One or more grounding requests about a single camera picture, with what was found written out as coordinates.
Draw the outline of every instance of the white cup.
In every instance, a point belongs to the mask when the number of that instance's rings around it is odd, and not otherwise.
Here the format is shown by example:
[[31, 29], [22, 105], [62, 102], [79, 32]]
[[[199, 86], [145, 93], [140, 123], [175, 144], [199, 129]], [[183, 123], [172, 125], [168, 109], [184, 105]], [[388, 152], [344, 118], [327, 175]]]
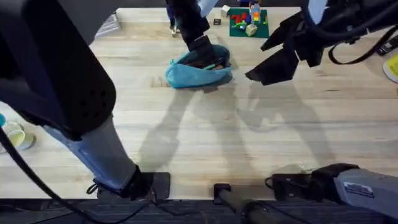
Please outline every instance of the white cup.
[[17, 150], [24, 150], [29, 148], [34, 141], [34, 135], [26, 133], [23, 130], [14, 130], [11, 131], [7, 137], [10, 139], [10, 142]]

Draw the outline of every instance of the black cable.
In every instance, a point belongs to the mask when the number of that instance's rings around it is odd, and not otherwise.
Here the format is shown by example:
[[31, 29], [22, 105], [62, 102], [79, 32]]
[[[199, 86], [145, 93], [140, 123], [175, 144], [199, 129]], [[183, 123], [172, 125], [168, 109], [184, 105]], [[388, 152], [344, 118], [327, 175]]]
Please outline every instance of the black cable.
[[76, 208], [74, 205], [70, 205], [68, 202], [66, 202], [64, 199], [59, 197], [55, 192], [53, 192], [41, 179], [36, 175], [36, 173], [26, 164], [24, 159], [19, 155], [15, 147], [11, 144], [10, 140], [4, 133], [4, 131], [0, 128], [0, 142], [3, 145], [3, 147], [6, 149], [8, 154], [11, 156], [11, 158], [15, 161], [15, 163], [24, 171], [24, 173], [35, 183], [40, 189], [42, 189], [48, 196], [50, 196], [52, 199], [56, 200], [59, 204], [65, 206], [65, 208], [75, 212], [77, 215], [81, 216], [85, 220], [88, 220], [92, 223], [95, 224], [119, 224], [122, 222], [125, 222], [126, 220], [130, 219], [134, 215], [136, 215], [138, 212], [140, 212], [142, 209], [148, 207], [150, 203], [145, 204], [145, 206], [141, 207], [139, 210], [135, 211], [133, 214], [127, 216], [126, 218], [123, 218], [122, 220], [115, 221], [115, 222], [101, 222], [98, 220], [95, 220], [93, 217], [87, 215], [86, 213], [82, 212], [80, 209]]
[[43, 223], [43, 222], [46, 222], [46, 221], [54, 220], [54, 219], [57, 219], [57, 218], [66, 217], [66, 216], [74, 214], [74, 213], [75, 212], [70, 212], [70, 213], [66, 213], [66, 214], [63, 214], [63, 215], [58, 215], [56, 217], [46, 218], [45, 220], [36, 221], [36, 222], [30, 223], [30, 224], [39, 224], [39, 223]]
[[153, 200], [151, 200], [151, 203], [152, 203], [155, 207], [157, 207], [158, 209], [160, 209], [161, 211], [163, 211], [163, 212], [165, 212], [165, 213], [169, 213], [169, 214], [171, 214], [171, 215], [174, 216], [174, 217], [184, 217], [184, 216], [187, 216], [187, 215], [201, 215], [201, 216], [205, 219], [205, 224], [208, 223], [207, 216], [206, 216], [206, 213], [205, 213], [205, 212], [189, 211], [189, 212], [178, 213], [178, 212], [171, 211], [171, 210], [169, 210], [169, 209], [167, 209], [167, 208], [161, 206], [160, 203], [156, 203], [156, 202], [154, 202]]
[[304, 21], [306, 25], [312, 30], [316, 35], [325, 38], [325, 39], [348, 39], [352, 38], [355, 35], [359, 34], [360, 32], [363, 32], [367, 30], [367, 28], [371, 25], [374, 25], [375, 23], [379, 22], [380, 20], [384, 19], [386, 16], [389, 14], [393, 13], [395, 10], [398, 9], [398, 1], [394, 2], [391, 4], [389, 7], [387, 7], [385, 10], [380, 12], [378, 15], [370, 18], [366, 22], [362, 23], [360, 26], [357, 26], [350, 31], [347, 32], [328, 32], [318, 25], [316, 25], [312, 19], [312, 16], [310, 14], [310, 11], [308, 9], [308, 6], [302, 6], [301, 10], [304, 15]]
[[337, 65], [354, 65], [354, 64], [356, 64], [356, 63], [363, 62], [364, 60], [366, 60], [366, 59], [368, 59], [370, 56], [372, 56], [374, 53], [376, 53], [377, 50], [378, 50], [383, 44], [385, 44], [385, 43], [390, 39], [390, 37], [391, 37], [392, 35], [394, 35], [394, 33], [395, 33], [397, 30], [398, 30], [398, 26], [394, 26], [393, 28], [391, 28], [388, 32], [386, 32], [386, 34], [384, 34], [384, 35], [380, 38], [380, 40], [379, 40], [370, 50], [368, 50], [364, 55], [360, 56], [359, 58], [357, 58], [357, 59], [355, 59], [355, 60], [352, 60], [352, 61], [350, 61], [350, 62], [345, 62], [345, 63], [339, 62], [339, 61], [336, 59], [336, 57], [335, 57], [335, 55], [334, 55], [334, 53], [333, 53], [333, 52], [335, 51], [336, 47], [339, 46], [339, 44], [338, 44], [338, 45], [335, 45], [334, 47], [332, 47], [332, 48], [329, 50], [329, 58], [330, 58], [330, 60], [331, 60], [333, 63], [335, 63], [335, 64], [337, 64]]
[[282, 214], [284, 214], [285, 216], [290, 217], [290, 218], [292, 218], [292, 219], [294, 219], [294, 220], [296, 220], [296, 221], [298, 221], [298, 222], [300, 222], [300, 223], [312, 224], [312, 223], [310, 223], [310, 222], [308, 222], [308, 221], [306, 221], [306, 220], [304, 220], [304, 219], [302, 219], [302, 218], [300, 218], [300, 217], [297, 217], [297, 216], [295, 216], [295, 215], [290, 214], [289, 212], [283, 211], [282, 209], [277, 208], [277, 207], [273, 206], [272, 204], [270, 204], [270, 203], [268, 203], [268, 202], [260, 201], [260, 203], [262, 203], [262, 204], [264, 204], [264, 205], [267, 205], [268, 207], [274, 209], [275, 211], [277, 211], [277, 212], [279, 212], [279, 213], [282, 213]]

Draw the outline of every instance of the red block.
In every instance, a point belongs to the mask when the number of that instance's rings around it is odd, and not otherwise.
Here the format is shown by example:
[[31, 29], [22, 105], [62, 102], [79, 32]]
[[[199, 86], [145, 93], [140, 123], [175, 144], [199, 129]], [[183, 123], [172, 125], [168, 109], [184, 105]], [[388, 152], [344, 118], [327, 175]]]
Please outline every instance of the red block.
[[232, 15], [232, 19], [235, 19], [235, 23], [240, 23], [241, 22], [241, 16], [240, 15]]

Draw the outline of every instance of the wooden tabletop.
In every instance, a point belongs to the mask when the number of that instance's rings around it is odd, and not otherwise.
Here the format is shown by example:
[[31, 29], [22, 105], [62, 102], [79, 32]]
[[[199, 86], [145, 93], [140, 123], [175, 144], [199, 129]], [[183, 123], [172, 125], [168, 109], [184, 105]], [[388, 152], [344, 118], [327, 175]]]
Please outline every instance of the wooden tabletop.
[[[270, 30], [296, 11], [270, 9]], [[165, 69], [186, 46], [171, 37], [165, 9], [118, 13], [123, 31], [91, 47], [116, 85], [114, 122], [129, 157], [144, 171], [170, 172], [171, 198], [210, 198], [218, 182], [247, 197], [272, 198], [264, 186], [271, 174], [336, 162], [398, 175], [397, 85], [382, 72], [385, 58], [337, 66], [325, 57], [315, 68], [302, 62], [293, 81], [264, 87], [244, 73], [277, 49], [261, 52], [264, 39], [229, 37], [223, 19], [208, 35], [231, 51], [233, 80], [174, 90], [164, 80]], [[217, 13], [208, 17], [211, 23]], [[339, 47], [337, 57], [356, 58], [377, 36]], [[37, 136], [21, 154], [56, 193], [95, 197], [85, 194], [92, 173], [66, 147], [8, 106], [1, 104], [0, 113]], [[47, 198], [7, 154], [0, 154], [0, 180], [1, 198]]]

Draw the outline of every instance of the blue pouch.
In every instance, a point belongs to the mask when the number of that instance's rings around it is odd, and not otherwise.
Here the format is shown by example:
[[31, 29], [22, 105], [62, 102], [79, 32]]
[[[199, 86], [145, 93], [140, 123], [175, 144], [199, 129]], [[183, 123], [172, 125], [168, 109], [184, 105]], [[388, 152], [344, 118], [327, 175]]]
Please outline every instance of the blue pouch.
[[176, 61], [172, 61], [170, 67], [166, 70], [166, 80], [173, 88], [189, 88], [202, 86], [217, 82], [229, 75], [232, 68], [229, 64], [229, 51], [220, 45], [213, 45], [217, 58], [225, 59], [227, 67], [219, 70], [205, 70], [184, 65], [179, 62], [191, 62], [197, 57], [197, 51], [193, 50], [186, 53]]

